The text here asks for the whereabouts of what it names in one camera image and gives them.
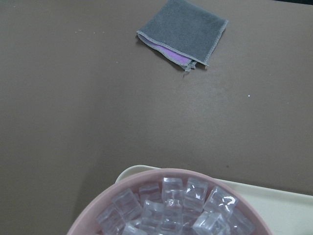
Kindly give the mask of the pile of clear ice cubes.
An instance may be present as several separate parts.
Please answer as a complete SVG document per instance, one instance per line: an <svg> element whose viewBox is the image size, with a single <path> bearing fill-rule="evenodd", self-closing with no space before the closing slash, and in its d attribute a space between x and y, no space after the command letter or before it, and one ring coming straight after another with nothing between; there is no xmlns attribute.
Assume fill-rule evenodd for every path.
<svg viewBox="0 0 313 235"><path fill-rule="evenodd" d="M164 177L126 189L96 218L105 235L251 235L255 225L239 210L239 199L197 178Z"/></svg>

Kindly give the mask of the pink bowl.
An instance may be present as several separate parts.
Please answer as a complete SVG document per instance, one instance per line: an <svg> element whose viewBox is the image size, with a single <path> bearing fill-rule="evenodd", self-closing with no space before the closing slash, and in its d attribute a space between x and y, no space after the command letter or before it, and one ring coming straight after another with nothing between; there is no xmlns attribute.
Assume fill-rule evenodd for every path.
<svg viewBox="0 0 313 235"><path fill-rule="evenodd" d="M235 195L239 199L237 207L256 226L255 235L271 235L270 228L256 210L257 207L247 201L247 197L239 192L236 187L240 183L223 181L209 177L195 171L178 168L157 168L147 165L134 165L125 169L116 179L115 184L105 189L80 213L68 231L69 235L100 235L100 225L96 222L96 217L111 203L111 199L122 191L130 188L137 193L140 186L147 183L161 182L165 176L181 177L185 183L189 177L199 178L209 183L212 189L215 185Z"/></svg>

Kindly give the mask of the grey folded cloth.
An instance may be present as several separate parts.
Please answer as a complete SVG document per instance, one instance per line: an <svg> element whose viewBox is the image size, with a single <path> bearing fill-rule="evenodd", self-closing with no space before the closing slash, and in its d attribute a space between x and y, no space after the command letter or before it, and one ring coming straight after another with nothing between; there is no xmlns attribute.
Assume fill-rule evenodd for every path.
<svg viewBox="0 0 313 235"><path fill-rule="evenodd" d="M169 0L136 33L150 48L186 72L207 66L228 20L186 0Z"/></svg>

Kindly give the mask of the cream rectangular tray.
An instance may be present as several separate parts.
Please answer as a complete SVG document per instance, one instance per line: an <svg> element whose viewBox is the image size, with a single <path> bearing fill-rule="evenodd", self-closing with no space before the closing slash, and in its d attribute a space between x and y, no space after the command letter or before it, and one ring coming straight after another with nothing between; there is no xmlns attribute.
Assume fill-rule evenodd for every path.
<svg viewBox="0 0 313 235"><path fill-rule="evenodd" d="M210 187L219 185L235 195L239 209L256 226L256 235L311 235L313 233L313 197L311 195L281 191L276 189L247 185L212 178L208 175L186 169L157 168L147 165L134 165L120 173L116 181L120 182L136 174L147 175L150 172L160 177L188 177L207 180Z"/></svg>

